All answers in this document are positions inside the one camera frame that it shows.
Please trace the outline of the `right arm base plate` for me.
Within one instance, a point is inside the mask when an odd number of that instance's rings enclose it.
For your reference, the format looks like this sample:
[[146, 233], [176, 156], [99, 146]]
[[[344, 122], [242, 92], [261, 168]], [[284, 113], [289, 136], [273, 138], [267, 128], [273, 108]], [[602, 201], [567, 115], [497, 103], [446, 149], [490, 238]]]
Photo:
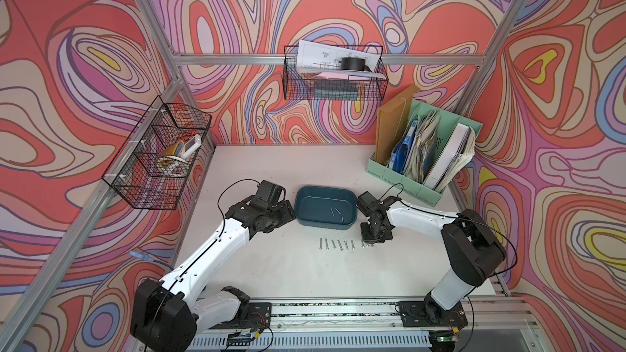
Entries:
[[433, 301], [399, 301], [395, 310], [405, 328], [463, 329], [468, 325], [460, 302], [453, 309], [444, 310]]

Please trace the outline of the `teal plastic storage tray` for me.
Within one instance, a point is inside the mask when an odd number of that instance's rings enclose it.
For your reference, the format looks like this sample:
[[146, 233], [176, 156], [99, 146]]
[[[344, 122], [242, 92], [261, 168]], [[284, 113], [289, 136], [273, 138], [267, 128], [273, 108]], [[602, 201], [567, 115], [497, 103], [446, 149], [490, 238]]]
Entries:
[[308, 185], [298, 190], [294, 211], [304, 226], [345, 231], [357, 220], [356, 202], [350, 190]]

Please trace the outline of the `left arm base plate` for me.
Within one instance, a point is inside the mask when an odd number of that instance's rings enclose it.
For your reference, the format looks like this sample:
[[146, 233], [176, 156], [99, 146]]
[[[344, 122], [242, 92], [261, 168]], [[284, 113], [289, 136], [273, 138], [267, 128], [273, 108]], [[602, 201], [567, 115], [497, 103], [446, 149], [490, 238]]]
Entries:
[[217, 324], [213, 329], [243, 329], [255, 327], [257, 324], [270, 325], [272, 303], [253, 302], [245, 309], [240, 309], [233, 320]]

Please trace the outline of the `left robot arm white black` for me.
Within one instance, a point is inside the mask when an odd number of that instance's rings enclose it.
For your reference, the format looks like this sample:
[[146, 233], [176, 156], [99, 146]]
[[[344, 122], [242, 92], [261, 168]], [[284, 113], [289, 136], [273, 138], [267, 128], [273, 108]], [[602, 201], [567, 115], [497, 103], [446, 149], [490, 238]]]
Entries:
[[217, 230], [186, 260], [159, 280], [144, 280], [135, 292], [130, 335], [152, 351], [185, 351], [200, 332], [250, 324], [249, 295], [227, 286], [208, 298], [208, 283], [226, 261], [258, 233], [269, 234], [295, 220], [284, 187], [267, 180], [256, 192], [220, 213]]

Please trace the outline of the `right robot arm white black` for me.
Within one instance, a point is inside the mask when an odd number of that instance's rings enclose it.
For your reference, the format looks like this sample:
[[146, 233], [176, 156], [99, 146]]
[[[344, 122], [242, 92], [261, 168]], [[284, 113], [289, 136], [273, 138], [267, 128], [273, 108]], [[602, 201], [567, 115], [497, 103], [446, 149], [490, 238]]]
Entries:
[[400, 197], [378, 200], [370, 192], [361, 194], [356, 206], [367, 219], [360, 224], [362, 240], [367, 244], [391, 241], [397, 227], [443, 243], [450, 270], [420, 302], [420, 316], [428, 324], [442, 324], [457, 304], [495, 274], [507, 259], [496, 232], [474, 210], [444, 213], [406, 203]]

